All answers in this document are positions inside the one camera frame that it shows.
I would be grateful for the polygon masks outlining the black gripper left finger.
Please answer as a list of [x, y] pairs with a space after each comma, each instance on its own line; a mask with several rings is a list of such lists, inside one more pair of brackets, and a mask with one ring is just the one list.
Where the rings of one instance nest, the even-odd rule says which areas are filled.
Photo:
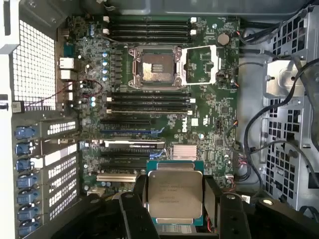
[[91, 199], [89, 207], [56, 232], [55, 239], [158, 239], [148, 210], [143, 206], [147, 175], [137, 177], [130, 192], [116, 199]]

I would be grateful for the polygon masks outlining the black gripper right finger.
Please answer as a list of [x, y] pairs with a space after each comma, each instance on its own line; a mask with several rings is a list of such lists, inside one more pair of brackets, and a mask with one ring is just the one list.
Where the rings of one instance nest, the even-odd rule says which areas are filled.
[[271, 198], [243, 201], [224, 192], [212, 176], [203, 178], [204, 208], [220, 239], [317, 239], [319, 225]]

